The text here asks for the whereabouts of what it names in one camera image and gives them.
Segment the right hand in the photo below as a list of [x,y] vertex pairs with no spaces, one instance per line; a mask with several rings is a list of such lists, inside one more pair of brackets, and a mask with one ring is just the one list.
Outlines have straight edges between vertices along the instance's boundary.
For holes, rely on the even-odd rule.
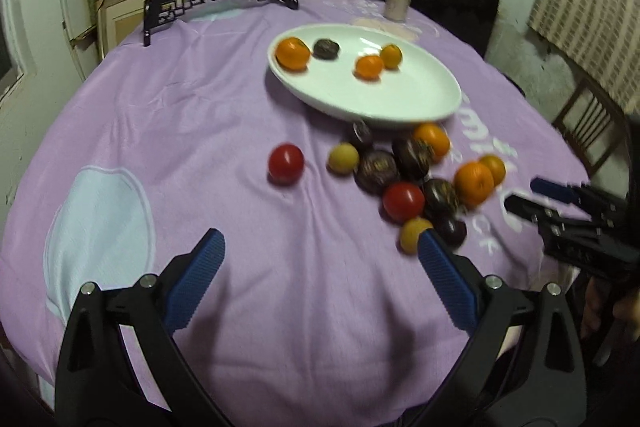
[[580,335],[587,337],[597,332],[604,320],[614,319],[624,326],[625,343],[634,343],[639,339],[639,293],[625,296],[617,303],[610,303],[608,292],[597,280],[591,279],[585,293],[585,306],[582,312]]

